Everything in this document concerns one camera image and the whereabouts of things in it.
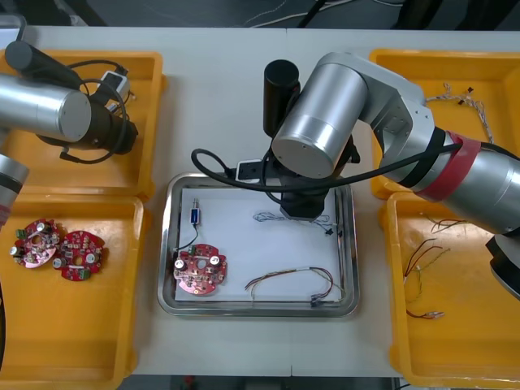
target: connector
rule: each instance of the connector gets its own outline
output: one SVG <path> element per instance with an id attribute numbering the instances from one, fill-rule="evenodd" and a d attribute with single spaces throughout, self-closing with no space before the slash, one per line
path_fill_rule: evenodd
<path id="1" fill-rule="evenodd" d="M 444 311 L 429 311 L 424 314 L 426 319 L 440 319 L 441 317 L 444 317 Z"/>
<path id="2" fill-rule="evenodd" d="M 193 208 L 190 211 L 189 222 L 198 225 L 201 222 L 201 209 L 198 207 L 198 199 L 193 200 Z"/>
<path id="3" fill-rule="evenodd" d="M 122 98 L 130 92 L 130 81 L 128 78 L 115 71 L 106 71 L 101 80 L 108 83 Z M 97 86 L 97 90 L 91 99 L 105 106 L 111 99 L 114 99 L 114 96 L 104 84 L 100 84 Z"/>

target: white table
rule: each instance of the white table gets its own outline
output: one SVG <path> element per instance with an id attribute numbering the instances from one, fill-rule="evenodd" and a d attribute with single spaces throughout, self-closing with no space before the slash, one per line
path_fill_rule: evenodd
<path id="1" fill-rule="evenodd" d="M 197 147 L 228 165 L 260 158 L 269 145 L 262 130 L 262 75 L 274 59 L 293 61 L 305 83 L 331 51 L 362 56 L 379 47 L 431 50 L 520 51 L 517 32 L 400 32 L 217 28 L 30 28 L 43 49 L 155 50 L 164 59 L 169 88 L 162 98 L 154 182 L 154 214 L 137 289 L 136 374 L 399 376 L 389 365 L 389 273 L 377 221 L 382 202 L 369 183 L 353 186 L 361 300 L 340 319 L 176 318 L 157 302 L 160 224 L 169 180 L 194 171 Z M 371 166 L 369 128 L 354 140 Z"/>

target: stainless steel tray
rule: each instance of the stainless steel tray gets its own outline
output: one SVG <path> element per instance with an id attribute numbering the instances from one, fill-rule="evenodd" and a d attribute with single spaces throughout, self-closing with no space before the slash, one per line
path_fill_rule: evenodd
<path id="1" fill-rule="evenodd" d="M 183 189 L 230 188 L 203 174 L 176 176 L 168 185 L 167 201 L 162 217 L 161 258 L 157 295 L 161 307 L 174 315 L 230 315 L 257 317 L 342 317 L 354 311 L 359 302 L 358 258 L 353 217 L 352 190 L 336 188 L 336 223 L 338 227 L 339 301 L 324 302 L 310 307 L 309 302 L 297 301 L 177 301 L 173 272 L 173 249 L 178 246 L 181 194 Z"/>

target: round circuit board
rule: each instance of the round circuit board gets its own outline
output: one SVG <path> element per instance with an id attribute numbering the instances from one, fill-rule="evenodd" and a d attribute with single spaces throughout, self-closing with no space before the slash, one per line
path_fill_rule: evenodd
<path id="1" fill-rule="evenodd" d="M 103 240 L 92 233 L 70 232 L 63 238 L 52 265 L 67 280 L 87 280 L 101 269 L 103 245 Z"/>
<path id="2" fill-rule="evenodd" d="M 53 219 L 38 219 L 25 229 L 18 229 L 16 237 L 10 255 L 26 268 L 42 266 L 58 250 L 59 230 Z"/>
<path id="3" fill-rule="evenodd" d="M 224 281 L 228 263 L 214 246 L 197 244 L 191 245 L 187 251 L 181 251 L 173 268 L 173 277 L 184 291 L 206 295 Z"/>

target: yellow plastic bin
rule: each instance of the yellow plastic bin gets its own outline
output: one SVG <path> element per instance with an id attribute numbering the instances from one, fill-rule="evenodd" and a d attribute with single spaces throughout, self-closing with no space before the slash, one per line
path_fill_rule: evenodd
<path id="1" fill-rule="evenodd" d="M 108 248 L 100 272 L 71 282 L 50 263 L 28 270 L 13 262 L 15 230 L 42 217 L 100 236 Z M 135 368 L 128 362 L 144 217 L 136 197 L 18 197 L 0 240 L 7 324 L 0 388 L 113 389 Z"/>
<path id="2" fill-rule="evenodd" d="M 132 348 L 138 262 L 147 218 L 141 200 L 151 180 L 163 61 L 149 52 L 48 51 L 69 64 L 109 59 L 128 69 L 127 108 L 139 136 L 132 152 L 97 165 L 59 159 L 60 148 L 27 132 L 11 132 L 2 152 L 30 169 L 11 217 L 0 232 L 0 278 L 6 309 L 6 352 L 0 371 L 5 389 L 115 389 L 137 364 Z M 77 68 L 101 78 L 109 65 Z M 0 52 L 0 72 L 13 73 Z M 89 85 L 92 93 L 96 89 Z M 94 159 L 105 150 L 71 150 Z M 66 232 L 86 230 L 105 241 L 102 269 L 83 282 L 61 277 L 50 262 L 25 269 L 9 255 L 15 230 L 55 219 Z"/>
<path id="3" fill-rule="evenodd" d="M 472 98 L 484 103 L 487 121 L 495 143 L 520 154 L 520 54 L 454 51 L 378 49 L 370 60 L 420 85 L 426 98 L 445 93 L 444 83 L 453 94 L 473 88 Z M 488 141 L 477 111 L 457 102 L 427 103 L 435 125 L 480 141 Z M 381 161 L 381 148 L 372 138 L 374 167 Z M 409 191 L 380 176 L 371 180 L 376 197 L 387 199 L 392 193 Z"/>
<path id="4" fill-rule="evenodd" d="M 455 219 L 440 204 L 412 193 L 396 193 L 380 214 L 392 270 L 393 367 L 414 386 L 443 388 L 520 388 L 520 305 L 493 277 L 485 244 L 491 234 L 472 224 L 434 233 L 434 220 Z M 426 239 L 449 252 L 404 285 L 410 256 Z M 439 250 L 419 262 L 425 266 Z M 443 318 L 411 318 L 444 311 Z"/>
<path id="5" fill-rule="evenodd" d="M 135 195 L 142 200 L 150 199 L 154 194 L 151 175 L 158 110 L 161 92 L 165 86 L 161 55 L 124 51 L 46 51 L 46 53 L 64 64 L 89 59 L 109 59 L 126 67 L 130 89 L 136 96 L 136 100 L 128 99 L 126 107 L 139 135 L 130 153 L 123 156 L 114 155 L 96 165 L 83 165 L 61 160 L 59 147 L 47 145 L 34 134 L 14 131 L 2 147 L 2 152 L 31 170 L 23 192 Z M 113 69 L 114 67 L 110 65 L 95 64 L 78 67 L 75 71 L 83 79 L 99 79 L 105 71 Z M 14 73 L 7 66 L 3 52 L 0 52 L 0 72 Z M 95 90 L 96 85 L 89 84 L 90 93 Z M 83 159 L 95 159 L 106 154 L 106 150 L 71 149 L 70 153 Z"/>

